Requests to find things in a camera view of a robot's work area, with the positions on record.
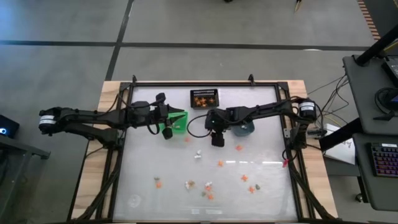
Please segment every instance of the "concrete floor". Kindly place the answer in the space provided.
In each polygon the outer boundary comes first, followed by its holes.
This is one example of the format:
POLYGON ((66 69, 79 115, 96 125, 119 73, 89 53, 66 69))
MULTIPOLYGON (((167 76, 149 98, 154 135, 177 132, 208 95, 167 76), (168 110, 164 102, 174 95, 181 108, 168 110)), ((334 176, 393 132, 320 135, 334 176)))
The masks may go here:
MULTIPOLYGON (((114 42, 127 0, 2 0, 0 40, 114 42)), ((125 42, 232 43, 367 46, 373 43, 355 0, 304 1, 135 0, 125 42)), ((42 136, 38 112, 53 106, 93 110, 99 100, 113 47, 0 46, 0 114, 21 124, 18 140, 51 151, 33 160, 19 192, 15 220, 61 222, 67 217, 87 140, 71 134, 42 136)), ((112 80, 302 79, 307 90, 342 75, 341 59, 360 52, 237 49, 127 48, 120 51, 112 80)), ((311 98, 321 106, 334 86, 311 98)), ((357 117, 351 90, 340 91, 350 106, 337 112, 357 117)), ((336 100, 331 110, 343 103, 336 100)), ((369 212, 353 201, 350 179, 330 179, 339 217, 397 220, 398 213, 369 212)))

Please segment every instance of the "white paper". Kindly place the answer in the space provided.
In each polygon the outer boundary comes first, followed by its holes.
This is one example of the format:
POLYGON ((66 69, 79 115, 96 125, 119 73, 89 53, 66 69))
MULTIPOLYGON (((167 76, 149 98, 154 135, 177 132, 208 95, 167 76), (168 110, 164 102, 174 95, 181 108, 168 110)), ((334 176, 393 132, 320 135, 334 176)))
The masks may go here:
MULTIPOLYGON (((325 128, 327 130, 326 135, 329 135, 329 134, 339 130, 339 127, 336 127, 331 124, 326 124, 325 128)), ((355 165, 355 146, 354 146, 353 139, 344 141, 344 142, 336 145, 335 147, 327 150, 325 153, 325 156, 355 165)))

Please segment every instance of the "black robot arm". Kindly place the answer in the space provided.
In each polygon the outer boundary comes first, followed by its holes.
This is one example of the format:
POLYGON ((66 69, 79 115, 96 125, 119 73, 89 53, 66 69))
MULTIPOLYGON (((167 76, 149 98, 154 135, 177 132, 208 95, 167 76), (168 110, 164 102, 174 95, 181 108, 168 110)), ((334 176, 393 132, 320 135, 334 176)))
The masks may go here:
POLYGON ((242 126, 254 119, 284 115, 297 123, 290 131, 290 148, 303 149, 307 146, 305 133, 308 125, 317 120, 315 102, 308 98, 291 98, 277 103, 257 105, 252 108, 237 106, 225 110, 209 110, 206 116, 205 128, 211 131, 211 144, 223 147, 225 132, 230 126, 242 126), (293 111, 292 103, 298 103, 298 113, 293 111))
POLYGON ((147 126, 152 134, 158 134, 159 123, 164 123, 166 128, 162 131, 162 134, 165 139, 170 139, 172 132, 168 127, 182 116, 167 119, 169 113, 182 112, 183 110, 165 105, 164 101, 165 95, 160 93, 153 103, 137 101, 123 109, 107 112, 61 107, 50 108, 40 111, 39 129, 42 134, 49 136, 59 132, 67 132, 86 137, 89 140, 97 139, 104 147, 109 148, 116 144, 118 130, 147 126), (85 124, 105 124, 109 128, 100 129, 85 124), (153 124, 157 127, 156 132, 153 132, 149 127, 153 124))

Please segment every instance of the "wooden table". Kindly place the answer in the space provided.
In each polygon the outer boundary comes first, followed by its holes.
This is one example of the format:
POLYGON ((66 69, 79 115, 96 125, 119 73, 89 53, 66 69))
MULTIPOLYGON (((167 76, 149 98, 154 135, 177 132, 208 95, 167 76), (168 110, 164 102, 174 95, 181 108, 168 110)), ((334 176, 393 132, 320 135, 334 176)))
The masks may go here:
MULTIPOLYGON (((242 82, 242 81, 203 81, 203 82, 242 82)), ((289 91, 291 96, 307 97, 307 91, 303 80, 264 80, 256 82, 287 82, 289 84, 289 91)), ((113 103, 115 96, 119 92, 121 82, 109 81, 104 82, 101 97, 99 99, 98 111, 106 111, 113 103)), ((96 125, 98 128, 105 128, 106 126, 96 125)), ((308 139, 307 142, 319 147, 318 141, 308 139)), ((91 141, 88 145, 87 153, 94 151, 101 147, 97 141, 91 141)), ((335 202, 331 193, 328 175, 326 173, 325 163, 323 161, 322 152, 318 149, 308 147, 303 151, 303 159, 307 171, 307 177, 311 191, 315 194, 319 202, 326 208, 326 210, 337 217, 335 202)), ((101 181, 103 178, 103 171, 105 165, 107 150, 100 150, 88 157, 83 164, 83 171, 78 186, 78 192, 72 212, 72 218, 80 216, 90 205, 97 193, 100 191, 101 181)), ((114 152, 113 164, 115 162, 117 152, 114 152)), ((300 200, 303 208, 303 216, 308 217, 308 211, 303 192, 300 191, 300 200)), ((106 216, 109 206, 109 196, 111 189, 105 198, 103 215, 106 216)))

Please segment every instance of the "rgb keyboard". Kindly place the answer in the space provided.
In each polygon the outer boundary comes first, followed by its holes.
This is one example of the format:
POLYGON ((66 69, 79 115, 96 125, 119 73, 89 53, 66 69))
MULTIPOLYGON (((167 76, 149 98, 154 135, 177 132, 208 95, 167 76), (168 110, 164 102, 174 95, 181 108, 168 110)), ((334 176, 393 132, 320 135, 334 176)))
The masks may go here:
POLYGON ((374 175, 378 177, 398 177, 397 145, 370 143, 370 148, 374 175))

